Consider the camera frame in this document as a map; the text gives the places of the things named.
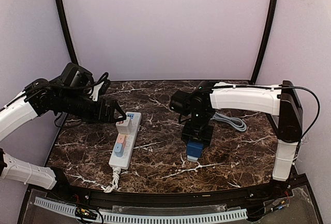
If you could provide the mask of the white multicolour power strip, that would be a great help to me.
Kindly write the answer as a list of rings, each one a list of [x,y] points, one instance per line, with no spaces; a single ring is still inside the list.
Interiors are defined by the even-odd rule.
[[[122,157],[116,157],[113,150],[111,157],[109,159],[109,166],[111,168],[121,168],[122,170],[127,170],[130,165],[130,160],[133,152],[133,148],[136,142],[137,134],[140,128],[140,122],[142,119],[142,114],[140,112],[127,112],[127,118],[131,119],[132,131],[130,134],[126,135],[126,144],[124,147],[124,153]]]

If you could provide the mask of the light blue plug adapter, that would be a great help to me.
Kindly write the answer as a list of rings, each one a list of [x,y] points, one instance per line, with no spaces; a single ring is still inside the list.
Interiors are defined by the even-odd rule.
[[[123,144],[122,143],[115,143],[113,152],[114,152],[116,157],[122,157],[123,153],[124,153]]]

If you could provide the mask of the dark blue cube socket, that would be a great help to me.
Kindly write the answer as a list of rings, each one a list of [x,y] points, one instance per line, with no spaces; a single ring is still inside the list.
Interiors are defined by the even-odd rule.
[[[191,157],[200,158],[203,147],[203,144],[200,142],[188,141],[186,154]]]

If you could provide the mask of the white cube socket adapter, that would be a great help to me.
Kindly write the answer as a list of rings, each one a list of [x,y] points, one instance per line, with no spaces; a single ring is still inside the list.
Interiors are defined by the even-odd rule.
[[[128,135],[132,131],[132,123],[130,118],[116,123],[118,133]]]

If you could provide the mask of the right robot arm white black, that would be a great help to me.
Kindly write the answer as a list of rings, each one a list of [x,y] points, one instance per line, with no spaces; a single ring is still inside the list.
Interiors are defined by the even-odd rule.
[[[184,98],[185,110],[200,117],[208,110],[236,109],[262,112],[278,117],[275,134],[278,146],[272,178],[285,182],[289,176],[302,138],[303,107],[297,90],[310,93],[319,103],[316,94],[290,81],[269,86],[240,85],[217,82],[210,86],[199,86]]]

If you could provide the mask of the pink plug adapter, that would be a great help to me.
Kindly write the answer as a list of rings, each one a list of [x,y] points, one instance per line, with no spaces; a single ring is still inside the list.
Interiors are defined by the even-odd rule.
[[[119,134],[119,135],[117,136],[116,143],[118,143],[118,144],[122,144],[123,146],[125,146],[125,144],[126,144],[126,135],[124,135],[124,134]]]

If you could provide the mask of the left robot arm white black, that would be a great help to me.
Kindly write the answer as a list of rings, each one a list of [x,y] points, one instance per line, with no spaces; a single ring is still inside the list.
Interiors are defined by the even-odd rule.
[[[124,121],[127,116],[117,101],[107,102],[101,97],[109,85],[108,79],[96,83],[73,83],[70,86],[64,85],[60,78],[52,81],[35,80],[1,109],[1,140],[48,111],[68,113],[102,123]],[[62,170],[21,161],[4,151],[1,151],[1,178],[48,190],[67,184]]]

